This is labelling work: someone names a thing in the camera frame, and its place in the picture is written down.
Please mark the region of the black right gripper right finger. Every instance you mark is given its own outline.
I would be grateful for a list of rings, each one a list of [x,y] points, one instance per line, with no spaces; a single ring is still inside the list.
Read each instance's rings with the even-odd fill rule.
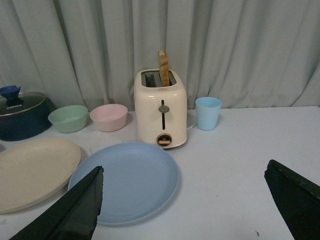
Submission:
[[[320,186],[276,160],[270,160],[264,178],[295,240],[320,238]]]

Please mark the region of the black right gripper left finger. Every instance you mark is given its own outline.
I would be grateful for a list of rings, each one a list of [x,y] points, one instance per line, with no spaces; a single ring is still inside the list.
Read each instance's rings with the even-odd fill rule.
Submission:
[[[102,166],[91,170],[12,240],[90,240],[103,200]]]

